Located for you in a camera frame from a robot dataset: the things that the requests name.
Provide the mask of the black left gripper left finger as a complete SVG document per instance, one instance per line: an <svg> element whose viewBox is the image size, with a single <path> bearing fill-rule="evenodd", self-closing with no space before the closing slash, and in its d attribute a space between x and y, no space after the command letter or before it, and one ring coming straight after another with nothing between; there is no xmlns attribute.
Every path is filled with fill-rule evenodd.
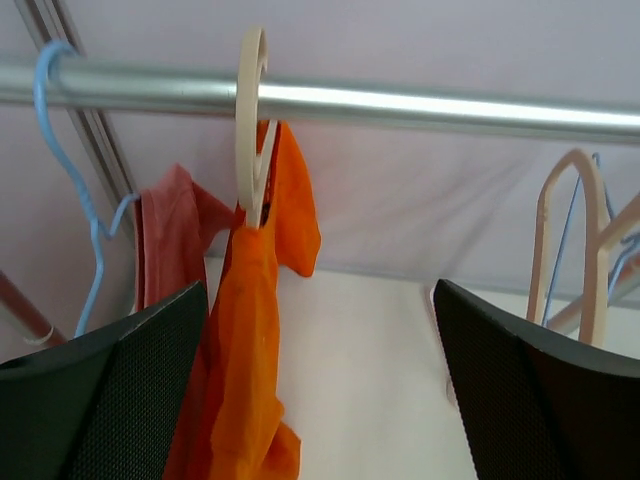
<svg viewBox="0 0 640 480"><path fill-rule="evenodd" d="M206 309L195 282L3 363L2 478L162 478Z"/></svg>

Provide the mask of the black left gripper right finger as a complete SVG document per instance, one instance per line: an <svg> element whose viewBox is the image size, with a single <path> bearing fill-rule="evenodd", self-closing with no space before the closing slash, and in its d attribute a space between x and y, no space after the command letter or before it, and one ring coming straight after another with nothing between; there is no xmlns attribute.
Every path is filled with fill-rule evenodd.
<svg viewBox="0 0 640 480"><path fill-rule="evenodd" d="M639 362L503 311L448 280L439 335L480 479L636 479Z"/></svg>

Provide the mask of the beige wooden hanger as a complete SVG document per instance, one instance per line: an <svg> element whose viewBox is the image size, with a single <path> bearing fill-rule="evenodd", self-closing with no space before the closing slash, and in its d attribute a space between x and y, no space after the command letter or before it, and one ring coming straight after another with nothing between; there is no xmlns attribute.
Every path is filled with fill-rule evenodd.
<svg viewBox="0 0 640 480"><path fill-rule="evenodd" d="M608 218L604 182L595 162L580 149L564 155L540 191L536 209L534 255L526 319L543 322L544 301L550 286L548 240L551 234L551 196L560 175L569 167L578 172L585 204L585 248L579 340L600 347L606 330L609 255L613 247L639 224L639 198L634 197L614 219Z"/></svg>
<svg viewBox="0 0 640 480"><path fill-rule="evenodd" d="M238 204L245 211L247 227L261 225L266 184L279 123L267 122L258 150L258 103L262 74L268 64L265 30L249 29L241 44L235 100L235 168Z"/></svg>

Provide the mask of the orange t shirt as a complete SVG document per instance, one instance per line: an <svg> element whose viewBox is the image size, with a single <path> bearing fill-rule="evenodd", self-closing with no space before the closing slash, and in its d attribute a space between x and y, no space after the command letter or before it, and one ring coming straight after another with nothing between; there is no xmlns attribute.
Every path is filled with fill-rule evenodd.
<svg viewBox="0 0 640 480"><path fill-rule="evenodd" d="M263 221L241 210L228 229L216 300L206 320L164 475L168 479L295 479L301 442L277 397L278 272L312 275L321 245L311 180L280 124Z"/></svg>

